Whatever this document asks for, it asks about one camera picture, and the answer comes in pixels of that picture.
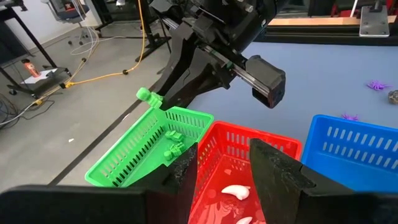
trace wheel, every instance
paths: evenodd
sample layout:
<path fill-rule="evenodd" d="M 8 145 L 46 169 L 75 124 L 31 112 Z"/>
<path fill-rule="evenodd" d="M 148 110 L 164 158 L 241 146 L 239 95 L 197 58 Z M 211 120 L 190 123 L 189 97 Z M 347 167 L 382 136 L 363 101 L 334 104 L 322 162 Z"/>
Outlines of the wheel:
<path fill-rule="evenodd" d="M 11 94 L 12 96 L 17 95 L 17 91 L 15 90 L 10 90 L 8 93 Z"/>

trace purple toy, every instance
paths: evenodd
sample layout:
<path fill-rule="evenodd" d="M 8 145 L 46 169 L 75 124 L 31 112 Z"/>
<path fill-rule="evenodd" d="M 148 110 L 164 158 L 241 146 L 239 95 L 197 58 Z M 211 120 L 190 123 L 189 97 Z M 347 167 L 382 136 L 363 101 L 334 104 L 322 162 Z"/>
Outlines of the purple toy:
<path fill-rule="evenodd" d="M 371 81 L 369 84 L 367 84 L 367 86 L 368 86 L 369 88 L 372 88 L 373 90 L 377 90 L 377 91 L 378 91 L 378 90 L 383 90 L 383 89 L 385 89 L 385 88 L 392 87 L 392 86 L 390 86 L 390 85 L 381 83 L 379 80 L 373 80 L 373 81 Z"/>
<path fill-rule="evenodd" d="M 345 113 L 345 114 L 342 114 L 341 117 L 344 118 L 344 119 L 350 120 L 350 121 L 357 121 L 357 120 L 359 120 L 358 115 L 350 116 L 350 115 L 348 115 L 348 114 Z"/>

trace white plastic piece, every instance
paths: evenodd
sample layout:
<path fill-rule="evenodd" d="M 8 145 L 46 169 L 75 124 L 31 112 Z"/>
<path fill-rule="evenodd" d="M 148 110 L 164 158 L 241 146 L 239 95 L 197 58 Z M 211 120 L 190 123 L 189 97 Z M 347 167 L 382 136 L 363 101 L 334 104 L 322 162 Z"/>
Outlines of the white plastic piece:
<path fill-rule="evenodd" d="M 242 218 L 236 224 L 249 224 L 252 219 L 253 217 Z"/>
<path fill-rule="evenodd" d="M 235 195 L 239 200 L 246 199 L 249 196 L 250 187 L 245 187 L 242 185 L 230 185 L 224 188 L 221 193 Z"/>

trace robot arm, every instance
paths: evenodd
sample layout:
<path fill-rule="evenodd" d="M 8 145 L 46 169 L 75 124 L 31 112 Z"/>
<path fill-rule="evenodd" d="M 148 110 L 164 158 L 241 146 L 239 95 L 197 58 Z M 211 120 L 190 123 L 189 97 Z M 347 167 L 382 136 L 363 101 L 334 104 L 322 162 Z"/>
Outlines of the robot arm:
<path fill-rule="evenodd" d="M 241 52 L 264 30 L 287 0 L 193 1 L 193 19 L 166 0 L 151 6 L 170 27 L 172 55 L 155 92 L 161 109 L 183 105 L 215 88 L 229 88 L 235 76 L 252 86 L 252 94 L 269 108 L 285 93 L 285 73 L 260 56 Z"/>

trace gray floor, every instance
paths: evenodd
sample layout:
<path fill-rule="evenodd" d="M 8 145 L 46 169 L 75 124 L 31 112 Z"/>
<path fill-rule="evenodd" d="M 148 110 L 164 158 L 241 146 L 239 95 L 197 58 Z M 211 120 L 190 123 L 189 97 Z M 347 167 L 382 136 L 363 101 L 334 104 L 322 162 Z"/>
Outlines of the gray floor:
<path fill-rule="evenodd" d="M 116 24 L 104 29 L 103 35 L 141 35 L 139 24 Z M 47 47 L 58 66 L 75 71 L 81 56 L 71 56 L 66 40 Z M 102 42 L 95 54 L 74 81 L 86 80 L 108 73 L 120 72 L 135 65 L 134 59 L 141 51 L 141 40 L 112 39 Z M 121 113 L 136 100 L 136 92 L 142 87 L 150 87 L 159 78 L 156 72 L 165 66 L 169 59 L 166 45 L 146 58 L 140 66 L 127 76 L 111 77 L 97 82 L 76 85 L 62 90 L 62 95 L 51 97 L 55 104 L 43 115 L 32 120 L 20 120 L 14 127 L 0 131 L 0 190 L 21 184 L 47 184 L 61 172 L 81 151 L 98 137 Z M 36 65 L 45 64 L 43 56 L 32 59 Z M 27 72 L 17 63 L 23 77 Z M 18 74 L 7 67 L 6 70 L 16 79 Z M 0 93 L 5 94 L 20 108 L 28 105 L 32 98 L 19 93 L 8 95 L 8 81 L 0 77 Z M 87 184 L 84 174 L 98 158 L 109 149 L 117 138 L 131 126 L 146 110 L 141 105 L 106 138 L 68 176 L 64 184 Z M 27 117 L 36 113 L 26 113 Z"/>

